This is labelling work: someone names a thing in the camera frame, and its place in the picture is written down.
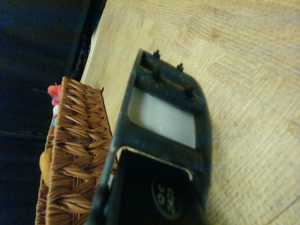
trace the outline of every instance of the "wood grain surface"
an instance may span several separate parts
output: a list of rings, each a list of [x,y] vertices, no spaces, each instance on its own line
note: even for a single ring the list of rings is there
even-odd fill
[[[82,82],[114,131],[138,50],[195,77],[213,125],[212,225],[300,225],[300,2],[108,0]]]

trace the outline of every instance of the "orange object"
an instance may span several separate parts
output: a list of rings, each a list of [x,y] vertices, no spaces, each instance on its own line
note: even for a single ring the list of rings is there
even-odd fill
[[[52,97],[52,105],[58,105],[61,99],[61,85],[51,85],[48,88],[48,93]]]

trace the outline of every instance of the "rectangular opening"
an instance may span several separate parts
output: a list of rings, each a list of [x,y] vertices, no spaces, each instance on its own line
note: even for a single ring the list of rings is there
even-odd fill
[[[136,87],[129,101],[128,117],[142,128],[196,148],[194,115]]]

